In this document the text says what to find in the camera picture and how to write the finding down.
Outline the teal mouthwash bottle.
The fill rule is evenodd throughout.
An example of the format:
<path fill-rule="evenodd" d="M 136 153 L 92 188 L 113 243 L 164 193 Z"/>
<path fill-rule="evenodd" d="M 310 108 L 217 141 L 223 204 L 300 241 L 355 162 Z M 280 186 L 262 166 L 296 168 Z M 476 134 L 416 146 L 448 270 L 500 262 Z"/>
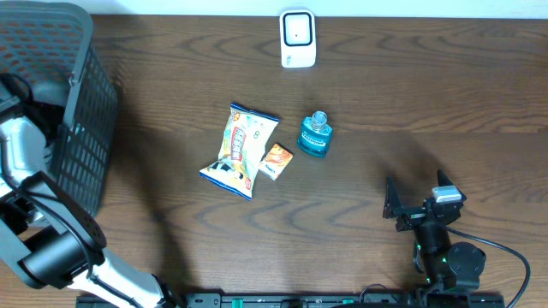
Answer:
<path fill-rule="evenodd" d="M 328 124 L 324 111 L 315 111 L 301 123 L 297 145 L 305 153 L 314 157 L 325 157 L 332 139 L 333 128 Z"/>

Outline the small orange candy box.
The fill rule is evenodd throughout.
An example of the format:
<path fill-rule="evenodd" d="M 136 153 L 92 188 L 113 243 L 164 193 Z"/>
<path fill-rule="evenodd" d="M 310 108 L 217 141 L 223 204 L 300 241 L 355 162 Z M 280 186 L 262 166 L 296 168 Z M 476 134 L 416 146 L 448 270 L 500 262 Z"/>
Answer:
<path fill-rule="evenodd" d="M 275 181 L 289 165 L 294 155 L 286 148 L 275 144 L 259 163 L 259 170 Z"/>

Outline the yellow snack bag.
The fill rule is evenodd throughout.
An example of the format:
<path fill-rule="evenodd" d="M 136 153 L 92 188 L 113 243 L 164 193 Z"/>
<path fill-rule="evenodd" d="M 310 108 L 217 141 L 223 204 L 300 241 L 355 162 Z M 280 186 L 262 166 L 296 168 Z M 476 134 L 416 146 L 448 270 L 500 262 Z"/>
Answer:
<path fill-rule="evenodd" d="M 232 103 L 217 160 L 204 167 L 200 176 L 250 201 L 266 143 L 278 123 L 274 115 Z"/>

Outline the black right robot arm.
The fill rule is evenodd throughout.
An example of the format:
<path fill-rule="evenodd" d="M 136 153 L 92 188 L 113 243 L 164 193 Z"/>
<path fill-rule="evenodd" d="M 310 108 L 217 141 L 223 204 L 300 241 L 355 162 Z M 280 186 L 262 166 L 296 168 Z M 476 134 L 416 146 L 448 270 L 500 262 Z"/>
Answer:
<path fill-rule="evenodd" d="M 414 264 L 426 275 L 426 284 L 410 293 L 407 301 L 421 307 L 468 307 L 470 293 L 480 286 L 486 256 L 471 243 L 450 240 L 448 225 L 461 217 L 467 197 L 442 170 L 437 177 L 432 196 L 416 207 L 404 206 L 394 181 L 387 179 L 383 218 L 394 219 L 398 232 L 414 233 Z"/>

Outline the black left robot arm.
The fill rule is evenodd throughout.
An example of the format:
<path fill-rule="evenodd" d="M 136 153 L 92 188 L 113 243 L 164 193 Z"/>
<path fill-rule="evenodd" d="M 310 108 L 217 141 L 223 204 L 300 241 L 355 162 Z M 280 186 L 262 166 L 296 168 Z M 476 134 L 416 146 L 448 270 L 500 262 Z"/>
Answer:
<path fill-rule="evenodd" d="M 71 288 L 115 307 L 185 307 L 155 275 L 107 247 L 94 218 L 48 171 L 65 107 L 39 101 L 17 74 L 1 76 L 1 259 L 29 287 Z"/>

